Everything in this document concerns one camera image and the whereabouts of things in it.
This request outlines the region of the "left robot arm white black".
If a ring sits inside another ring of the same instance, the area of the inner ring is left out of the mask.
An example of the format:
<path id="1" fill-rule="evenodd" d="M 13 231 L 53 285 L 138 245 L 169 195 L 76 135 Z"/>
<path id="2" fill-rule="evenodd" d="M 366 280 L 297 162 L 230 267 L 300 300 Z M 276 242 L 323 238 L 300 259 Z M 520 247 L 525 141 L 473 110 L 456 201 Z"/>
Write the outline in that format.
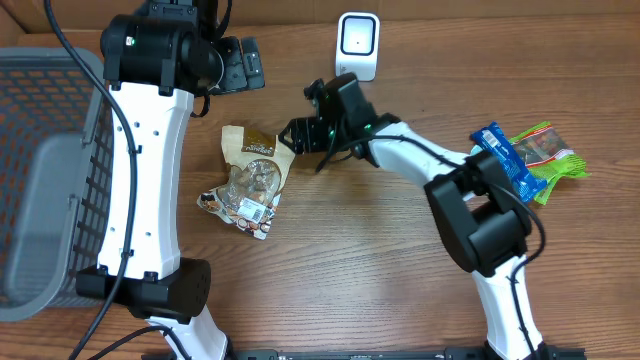
<path id="1" fill-rule="evenodd" d="M 256 42 L 226 35 L 214 1 L 147 1 L 101 36 L 99 90 L 113 113 L 109 214 L 76 292 L 120 304 L 163 334 L 175 359 L 224 359 L 228 337 L 207 308 L 211 268 L 182 256 L 176 211 L 181 152 L 197 98 L 259 89 Z"/>

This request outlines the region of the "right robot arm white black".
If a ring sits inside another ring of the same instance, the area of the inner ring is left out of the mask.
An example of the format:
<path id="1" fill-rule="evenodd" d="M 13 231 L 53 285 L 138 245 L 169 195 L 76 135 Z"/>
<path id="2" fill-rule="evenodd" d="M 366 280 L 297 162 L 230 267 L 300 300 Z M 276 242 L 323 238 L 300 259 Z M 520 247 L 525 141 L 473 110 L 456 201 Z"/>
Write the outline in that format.
<path id="1" fill-rule="evenodd" d="M 323 154 L 319 169 L 348 152 L 421 187 L 443 246 L 470 273 L 487 322 L 487 353 L 539 359 L 544 340 L 531 313 L 526 239 L 541 222 L 512 189 L 498 159 L 443 148 L 391 113 L 379 114 L 355 74 L 304 90 L 314 115 L 292 119 L 278 138 L 295 154 Z"/>

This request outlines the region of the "blue snack bar wrapper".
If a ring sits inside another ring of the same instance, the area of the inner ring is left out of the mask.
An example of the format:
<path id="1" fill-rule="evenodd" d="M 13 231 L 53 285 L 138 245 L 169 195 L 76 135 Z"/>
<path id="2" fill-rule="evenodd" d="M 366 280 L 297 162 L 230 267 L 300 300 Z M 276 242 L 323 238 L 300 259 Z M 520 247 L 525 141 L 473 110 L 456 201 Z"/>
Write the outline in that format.
<path id="1" fill-rule="evenodd" d="M 470 138 L 481 150 L 490 152 L 499 160 L 523 202 L 531 202 L 546 187 L 546 181 L 530 172 L 496 122 L 472 133 Z"/>

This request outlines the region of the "brown nut snack bag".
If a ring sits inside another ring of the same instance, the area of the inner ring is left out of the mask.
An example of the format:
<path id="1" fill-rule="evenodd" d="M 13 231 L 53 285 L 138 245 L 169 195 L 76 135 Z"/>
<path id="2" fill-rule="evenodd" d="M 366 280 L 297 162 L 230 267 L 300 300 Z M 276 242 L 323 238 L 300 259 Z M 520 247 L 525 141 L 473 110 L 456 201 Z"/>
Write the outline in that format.
<path id="1" fill-rule="evenodd" d="M 225 223 L 264 240 L 295 153 L 275 135 L 233 125 L 222 128 L 221 149 L 228 181 L 202 193 L 197 204 Z"/>

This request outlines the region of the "green candy bag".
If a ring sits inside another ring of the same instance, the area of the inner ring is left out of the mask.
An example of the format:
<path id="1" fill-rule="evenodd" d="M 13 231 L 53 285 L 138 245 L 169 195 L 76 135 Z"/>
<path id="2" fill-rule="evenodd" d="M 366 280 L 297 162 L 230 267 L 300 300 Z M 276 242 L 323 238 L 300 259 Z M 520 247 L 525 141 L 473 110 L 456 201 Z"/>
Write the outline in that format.
<path id="1" fill-rule="evenodd" d="M 509 142 L 529 171 L 547 183 L 534 197 L 540 205 L 547 204 L 560 179 L 589 176 L 586 161 L 575 153 L 548 121 L 512 137 Z"/>

